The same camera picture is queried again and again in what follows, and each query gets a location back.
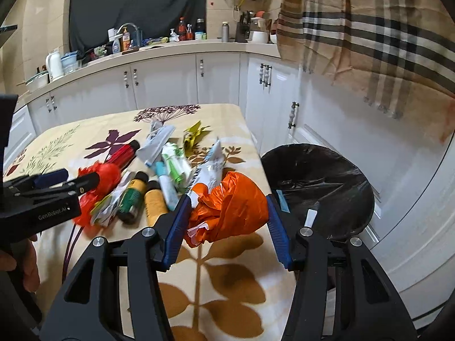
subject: silver thermos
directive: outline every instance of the silver thermos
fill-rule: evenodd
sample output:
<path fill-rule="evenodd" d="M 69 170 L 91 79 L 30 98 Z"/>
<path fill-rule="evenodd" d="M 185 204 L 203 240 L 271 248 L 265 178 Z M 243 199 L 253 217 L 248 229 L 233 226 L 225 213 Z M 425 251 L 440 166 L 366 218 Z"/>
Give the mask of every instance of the silver thermos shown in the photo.
<path fill-rule="evenodd" d="M 223 22 L 221 26 L 221 42 L 229 42 L 229 22 Z"/>

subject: human hand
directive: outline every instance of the human hand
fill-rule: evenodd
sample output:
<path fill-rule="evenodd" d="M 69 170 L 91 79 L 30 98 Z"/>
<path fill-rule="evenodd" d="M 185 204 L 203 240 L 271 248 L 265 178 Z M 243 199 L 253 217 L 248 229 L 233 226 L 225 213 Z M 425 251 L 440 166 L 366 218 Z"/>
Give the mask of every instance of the human hand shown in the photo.
<path fill-rule="evenodd" d="M 38 266 L 36 265 L 36 251 L 31 243 L 31 241 L 37 240 L 37 235 L 34 235 L 27 240 L 27 252 L 22 263 L 24 288 L 28 292 L 35 292 L 40 286 L 40 276 L 38 274 Z M 13 271 L 16 269 L 16 265 L 16 260 L 11 255 L 0 250 L 0 271 Z"/>

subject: tablecloth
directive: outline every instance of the tablecloth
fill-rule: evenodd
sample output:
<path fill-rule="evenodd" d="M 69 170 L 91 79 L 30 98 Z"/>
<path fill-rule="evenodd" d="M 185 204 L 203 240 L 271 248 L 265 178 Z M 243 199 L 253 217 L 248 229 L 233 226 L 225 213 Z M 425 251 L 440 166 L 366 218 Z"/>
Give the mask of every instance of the tablecloth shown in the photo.
<path fill-rule="evenodd" d="M 176 127 L 172 140 L 183 142 L 183 132 L 201 120 L 210 126 L 190 157 L 193 166 L 217 138 L 226 156 L 226 168 L 251 178 L 264 194 L 270 192 L 259 155 L 240 108 L 230 104 L 165 106 L 61 125 L 37 137 L 16 158 L 5 180 L 67 168 L 70 178 L 79 167 L 104 161 L 122 144 L 136 139 L 142 143 L 156 117 Z M 130 171 L 153 173 L 135 159 Z M 138 224 L 115 221 L 108 228 L 84 231 L 74 246 L 69 268 L 74 266 L 95 236 L 110 242 L 130 238 L 146 227 L 145 213 Z M 61 286 L 62 266 L 73 222 L 68 221 L 42 233 L 37 246 L 41 286 L 38 305 L 46 314 Z M 158 273 L 160 288 L 172 332 L 177 341 L 280 340 L 295 288 L 292 273 L 278 262 L 266 226 L 247 236 L 205 243 L 191 249 L 183 242 L 177 263 Z M 120 300 L 124 334 L 133 337 L 128 306 L 127 269 L 120 272 Z"/>

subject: trash can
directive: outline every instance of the trash can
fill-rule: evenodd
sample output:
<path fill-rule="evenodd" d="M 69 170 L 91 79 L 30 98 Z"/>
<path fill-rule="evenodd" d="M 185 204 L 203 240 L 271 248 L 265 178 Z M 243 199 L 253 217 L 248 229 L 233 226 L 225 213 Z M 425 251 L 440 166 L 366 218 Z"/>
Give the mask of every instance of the trash can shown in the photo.
<path fill-rule="evenodd" d="M 323 146 L 290 144 L 267 152 L 261 162 L 281 209 L 296 215 L 302 227 L 307 216 L 316 215 L 313 230 L 345 241 L 371 220 L 373 189 L 360 169 L 340 154 Z"/>

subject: black curtain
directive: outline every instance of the black curtain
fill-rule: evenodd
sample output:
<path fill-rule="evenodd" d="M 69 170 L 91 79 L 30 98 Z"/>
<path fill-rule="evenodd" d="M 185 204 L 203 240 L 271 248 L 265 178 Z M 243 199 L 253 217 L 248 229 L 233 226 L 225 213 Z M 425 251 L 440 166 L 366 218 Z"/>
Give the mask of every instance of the black curtain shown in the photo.
<path fill-rule="evenodd" d="M 195 26 L 205 18 L 206 0 L 71 0 L 70 47 L 85 52 L 108 42 L 107 30 L 132 22 L 143 38 L 169 37 L 181 16 Z M 131 38 L 133 29 L 128 28 Z"/>

